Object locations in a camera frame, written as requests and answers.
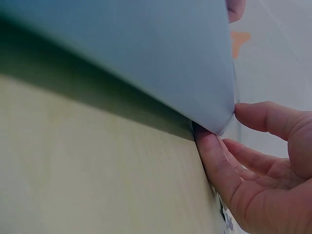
fingernail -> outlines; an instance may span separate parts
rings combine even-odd
[[[217,136],[214,134],[208,135],[206,138],[206,142],[207,142],[207,145],[209,145],[209,147],[220,146],[220,142]]]
[[[249,104],[249,103],[241,102],[241,103],[236,103],[235,105],[236,105],[236,106],[247,106],[247,105],[250,105],[250,104]]]

hand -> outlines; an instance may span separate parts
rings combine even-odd
[[[222,141],[195,126],[208,180],[245,231],[312,234],[312,112],[262,102],[236,105],[235,115],[249,128],[288,141],[289,158]]]
[[[226,4],[228,7],[230,23],[242,18],[246,6],[246,0],[226,0]]]

pale green surface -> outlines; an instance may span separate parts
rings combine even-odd
[[[223,233],[186,118],[1,29],[1,234]]]

blurred fingertip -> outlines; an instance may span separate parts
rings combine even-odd
[[[245,103],[245,102],[240,102],[240,103],[236,103],[235,106],[247,106],[250,105],[249,103]]]

